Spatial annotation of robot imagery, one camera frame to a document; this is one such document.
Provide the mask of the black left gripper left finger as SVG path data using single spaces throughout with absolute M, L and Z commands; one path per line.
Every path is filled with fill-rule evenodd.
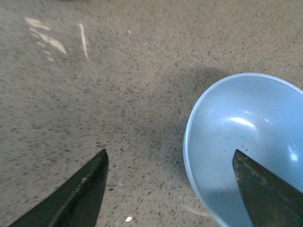
M 94 227 L 108 174 L 105 149 L 57 190 L 11 224 L 13 227 Z

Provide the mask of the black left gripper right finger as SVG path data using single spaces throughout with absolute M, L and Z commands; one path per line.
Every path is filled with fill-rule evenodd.
M 301 227 L 303 193 L 264 166 L 235 150 L 236 181 L 254 227 Z

